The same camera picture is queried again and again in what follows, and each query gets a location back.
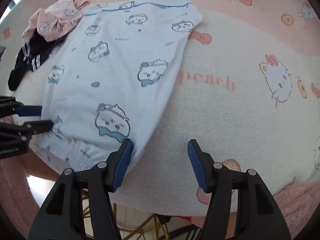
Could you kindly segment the red sock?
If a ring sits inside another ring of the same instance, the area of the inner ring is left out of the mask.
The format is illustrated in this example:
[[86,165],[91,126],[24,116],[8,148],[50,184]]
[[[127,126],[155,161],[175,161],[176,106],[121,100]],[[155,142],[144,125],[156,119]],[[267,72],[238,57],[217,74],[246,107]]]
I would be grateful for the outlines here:
[[191,217],[190,216],[180,216],[181,219],[186,220],[188,222],[192,222]]

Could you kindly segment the pink fuzzy right sleeve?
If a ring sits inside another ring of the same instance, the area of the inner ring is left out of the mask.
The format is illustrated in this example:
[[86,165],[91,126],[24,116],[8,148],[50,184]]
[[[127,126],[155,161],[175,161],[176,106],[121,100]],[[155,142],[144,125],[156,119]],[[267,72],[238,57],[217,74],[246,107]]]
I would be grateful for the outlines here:
[[273,197],[284,216],[291,238],[294,239],[319,205],[319,179],[303,182],[294,179]]

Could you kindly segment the pink cartoon pajama garment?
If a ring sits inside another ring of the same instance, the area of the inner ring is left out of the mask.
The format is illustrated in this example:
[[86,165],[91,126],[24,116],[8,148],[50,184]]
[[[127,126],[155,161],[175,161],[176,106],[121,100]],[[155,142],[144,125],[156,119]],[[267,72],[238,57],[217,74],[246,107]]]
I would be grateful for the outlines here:
[[82,18],[81,9],[89,0],[58,0],[46,9],[40,8],[29,18],[28,27],[22,34],[23,41],[37,32],[47,42],[55,41],[72,31]]

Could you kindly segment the pink Hello Kitty blanket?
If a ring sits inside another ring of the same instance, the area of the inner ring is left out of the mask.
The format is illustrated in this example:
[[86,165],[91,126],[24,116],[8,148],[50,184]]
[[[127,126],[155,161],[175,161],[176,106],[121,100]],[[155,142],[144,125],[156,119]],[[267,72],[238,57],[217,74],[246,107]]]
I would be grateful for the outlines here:
[[[29,18],[57,1],[21,0],[1,23],[2,94],[9,90]],[[82,18],[92,4],[126,1],[89,0]],[[112,200],[164,215],[205,215],[208,196],[197,184],[187,153],[191,139],[217,162],[256,170],[274,195],[294,179],[319,173],[319,19],[311,3],[189,1],[202,22],[189,34],[172,94],[140,161],[128,166]],[[27,72],[12,91],[17,99],[42,106],[63,44],[40,68]],[[56,172],[71,168],[39,148],[44,134],[33,138],[36,152]]]

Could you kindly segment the navy striped garment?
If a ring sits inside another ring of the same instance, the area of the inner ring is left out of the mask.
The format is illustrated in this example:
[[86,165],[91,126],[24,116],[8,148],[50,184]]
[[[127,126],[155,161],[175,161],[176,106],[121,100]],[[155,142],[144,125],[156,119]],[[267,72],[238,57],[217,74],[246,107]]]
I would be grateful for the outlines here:
[[32,37],[25,42],[17,54],[13,70],[10,72],[8,79],[8,88],[15,91],[20,85],[25,74],[30,71],[34,72],[49,58],[52,51],[59,47],[67,38],[64,35],[57,40],[47,42],[43,36],[34,31]]

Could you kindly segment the light blue cartoon pajama pants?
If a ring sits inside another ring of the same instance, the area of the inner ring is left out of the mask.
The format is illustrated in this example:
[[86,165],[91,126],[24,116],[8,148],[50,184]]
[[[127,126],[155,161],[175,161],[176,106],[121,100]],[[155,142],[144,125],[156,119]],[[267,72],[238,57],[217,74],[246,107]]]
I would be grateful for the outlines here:
[[202,15],[189,0],[92,4],[48,75],[39,148],[76,171],[106,160],[125,139],[141,159],[172,94],[190,32]]

